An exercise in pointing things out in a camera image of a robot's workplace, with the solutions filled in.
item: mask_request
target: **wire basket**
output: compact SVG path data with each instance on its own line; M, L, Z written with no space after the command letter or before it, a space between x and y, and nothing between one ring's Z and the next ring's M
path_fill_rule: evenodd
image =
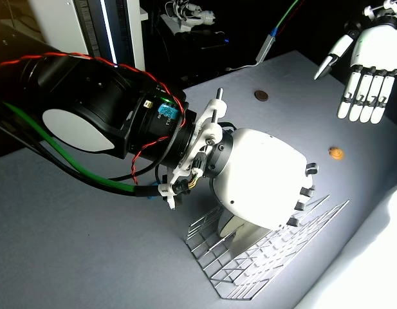
M235 258L231 258L228 248L235 233L220 238L217 231L222 207L191 224L185 242L221 298L251 300L349 203L347 200L325 211L322 205L328 198L314 201L304 212L294 214L300 221L298 227L287 225L271 231Z

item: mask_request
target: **gray table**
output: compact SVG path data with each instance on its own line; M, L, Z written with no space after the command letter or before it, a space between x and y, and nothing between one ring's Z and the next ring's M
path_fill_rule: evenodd
M397 127L336 118L343 85L313 82L297 52L187 90L199 113L218 87L225 120L268 132L320 165L316 197L351 203L251 302L219 299L182 237L216 205L207 181L170 211L160 200L90 188L21 150L0 158L0 308L292 308L326 269L396 178ZM259 102L254 91L270 99ZM338 162L328 155L337 145ZM130 170L130 158L69 149L98 174ZM152 175L142 178L149 183Z

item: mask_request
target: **dark background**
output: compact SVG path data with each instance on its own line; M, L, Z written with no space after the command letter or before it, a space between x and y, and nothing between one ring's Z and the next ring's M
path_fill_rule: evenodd
M203 10L212 10L216 16L214 25L197 26L193 30L206 28L215 32L223 31L229 40L228 46L203 52L191 48L190 44L173 36L165 23L158 18L160 14L165 13L166 1L140 0L141 7L149 13L149 20L144 25L147 70L163 80L175 83L178 87L186 88L226 74L226 67L254 64L266 36L292 2L292 0L240 2L191 0L191 3L200 5ZM382 5L382 2L382 0L332 2L300 0L301 6L292 17L291 13L289 14L287 23L283 22L281 28L284 29L277 36L266 59L298 50L316 64L320 64L335 42L344 35L345 23L360 17L365 6L374 7ZM344 84L349 77L351 52L352 48L332 71L332 75ZM385 114L397 124L397 81Z

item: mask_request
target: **orange round object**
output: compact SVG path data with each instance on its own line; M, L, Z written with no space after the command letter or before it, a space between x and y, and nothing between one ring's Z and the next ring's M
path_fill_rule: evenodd
M341 148L338 147L331 147L329 149L329 155L335 160L344 159L344 152Z

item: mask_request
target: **green wire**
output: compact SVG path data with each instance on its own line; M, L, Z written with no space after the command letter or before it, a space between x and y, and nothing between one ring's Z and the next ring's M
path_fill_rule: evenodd
M280 19L280 21L278 22L277 26L275 26L275 29L278 29L278 27L280 27L281 23L285 20L285 18L287 17L288 13L293 9L293 7L297 4L297 2L299 2L299 0L295 0L293 2L293 4L288 8L287 12L284 14L284 16Z
M121 189L121 190L125 190L125 191L129 191L129 192L134 192L134 189L136 186L134 185L128 185L125 183L120 183L120 182L114 182L112 180L109 180L107 178L103 178L101 176L98 176L96 174L93 174L89 171L87 171L85 168L83 168L77 161L75 161L75 159L67 152L65 151L56 141L54 141L54 139L47 134L47 132L45 132L45 130L34 121L34 119L32 119L30 116L28 116L23 110L12 106L11 104L8 103L4 103L9 109L11 109L16 115L18 115L19 117L21 117L27 124L29 124L38 134L41 135L41 137L43 139L45 139L45 141L47 141L47 143L49 143L49 145L54 148L54 150L56 152L58 152L61 157L63 157L69 164L71 164L71 166L76 169L78 172L80 172L81 174L83 174L84 176L91 178L92 180L98 182L98 183L102 183L104 185L108 185L112 188L116 188L116 189Z

